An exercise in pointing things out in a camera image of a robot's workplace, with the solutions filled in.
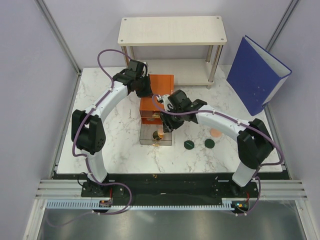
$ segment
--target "dark green disc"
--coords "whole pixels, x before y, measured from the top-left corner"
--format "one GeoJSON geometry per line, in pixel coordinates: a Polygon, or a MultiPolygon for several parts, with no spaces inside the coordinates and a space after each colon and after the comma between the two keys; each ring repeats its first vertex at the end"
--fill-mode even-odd
{"type": "Polygon", "coordinates": [[[191,150],[195,147],[195,144],[193,141],[187,140],[184,142],[185,149],[191,150]]]}
{"type": "Polygon", "coordinates": [[[204,145],[208,149],[213,149],[215,146],[215,141],[213,141],[212,139],[207,139],[204,141],[204,145]]]}

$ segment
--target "shelf leg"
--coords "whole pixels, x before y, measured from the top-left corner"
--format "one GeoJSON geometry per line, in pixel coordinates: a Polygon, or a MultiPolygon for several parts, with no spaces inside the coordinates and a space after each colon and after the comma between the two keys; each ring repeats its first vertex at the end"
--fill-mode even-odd
{"type": "MultiPolygon", "coordinates": [[[[125,54],[128,55],[128,51],[127,51],[127,47],[126,46],[122,46],[121,47],[121,51],[125,54]]],[[[127,56],[124,55],[124,61],[125,61],[125,66],[128,67],[129,65],[129,58],[127,56]]]]}
{"type": "Polygon", "coordinates": [[[210,63],[210,59],[211,59],[211,54],[212,54],[212,49],[214,48],[213,45],[210,45],[209,46],[209,49],[208,49],[208,53],[206,54],[206,58],[205,58],[205,61],[207,63],[210,63]]]}
{"type": "Polygon", "coordinates": [[[210,76],[209,76],[209,79],[208,79],[209,83],[213,83],[214,82],[214,77],[215,77],[217,66],[218,66],[218,62],[219,62],[219,59],[220,59],[220,56],[221,56],[222,47],[223,47],[223,45],[218,45],[218,47],[216,49],[214,60],[213,60],[213,63],[212,63],[210,76]]]}
{"type": "Polygon", "coordinates": [[[133,47],[133,46],[130,46],[130,54],[131,54],[131,58],[132,58],[133,60],[135,60],[136,57],[135,57],[135,52],[134,52],[134,47],[133,47]]]}

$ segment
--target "wooden shelf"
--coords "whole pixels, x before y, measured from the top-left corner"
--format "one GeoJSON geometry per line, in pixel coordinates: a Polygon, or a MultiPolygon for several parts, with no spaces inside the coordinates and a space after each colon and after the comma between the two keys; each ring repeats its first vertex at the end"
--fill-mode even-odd
{"type": "Polygon", "coordinates": [[[221,16],[124,17],[120,46],[225,45],[221,16]]]}
{"type": "Polygon", "coordinates": [[[174,75],[174,85],[176,86],[208,86],[212,84],[208,82],[212,65],[204,59],[147,59],[140,61],[147,62],[149,74],[174,75]]]}

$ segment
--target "white wall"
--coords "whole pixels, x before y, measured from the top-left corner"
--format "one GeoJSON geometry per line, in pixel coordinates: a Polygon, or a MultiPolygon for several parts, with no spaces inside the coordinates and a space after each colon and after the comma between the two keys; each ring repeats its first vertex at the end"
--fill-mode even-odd
{"type": "MultiPolygon", "coordinates": [[[[119,49],[123,17],[220,15],[228,43],[220,64],[231,64],[241,37],[249,35],[266,46],[290,0],[45,0],[79,65],[97,67],[97,54],[119,49]]],[[[143,59],[204,58],[207,48],[136,47],[143,59]]],[[[105,53],[104,66],[123,66],[118,53],[105,53]]]]}
{"type": "Polygon", "coordinates": [[[320,1],[300,1],[272,53],[292,75],[270,102],[286,164],[301,179],[320,228],[320,1]]]}
{"type": "Polygon", "coordinates": [[[76,73],[34,0],[2,1],[0,23],[0,239],[20,240],[76,73]]]}

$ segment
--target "blue binder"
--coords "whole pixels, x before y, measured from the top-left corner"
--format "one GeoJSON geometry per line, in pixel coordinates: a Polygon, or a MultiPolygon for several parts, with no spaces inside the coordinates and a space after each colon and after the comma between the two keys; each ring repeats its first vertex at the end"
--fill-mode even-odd
{"type": "Polygon", "coordinates": [[[260,113],[292,71],[248,36],[242,38],[227,81],[249,113],[260,113]]]}

